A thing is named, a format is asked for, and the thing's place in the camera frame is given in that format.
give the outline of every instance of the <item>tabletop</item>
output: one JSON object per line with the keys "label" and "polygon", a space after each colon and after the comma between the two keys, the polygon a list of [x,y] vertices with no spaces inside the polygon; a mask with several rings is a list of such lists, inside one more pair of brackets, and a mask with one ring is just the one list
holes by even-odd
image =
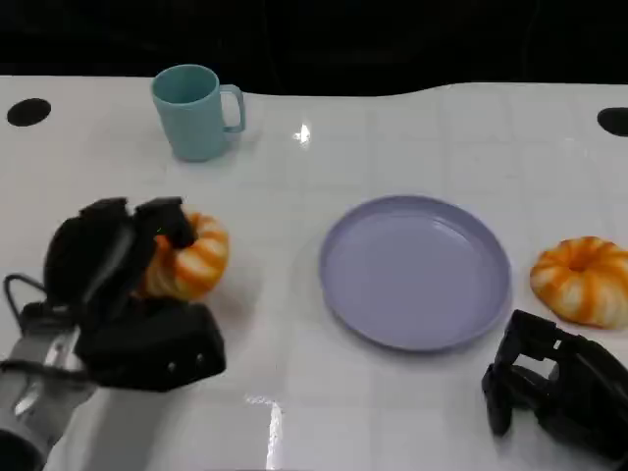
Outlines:
{"label": "tabletop", "polygon": [[[539,252],[575,236],[628,246],[628,141],[599,110],[628,86],[464,83],[378,98],[245,94],[248,129],[204,164],[172,157],[147,78],[0,78],[0,109],[31,97],[50,116],[0,124],[3,272],[40,277],[59,224],[105,196],[180,195],[214,215],[233,260],[210,295],[228,370],[167,394],[99,391],[48,470],[597,470],[532,414],[496,441],[480,380],[505,326],[443,354],[376,347],[325,309],[316,275],[330,225],[369,198],[460,205],[499,237],[513,306],[556,320],[528,286]],[[227,118],[235,104],[226,101]],[[1,307],[0,353],[18,331]],[[628,333],[576,328],[624,362]],[[547,371],[544,362],[535,368]]]}

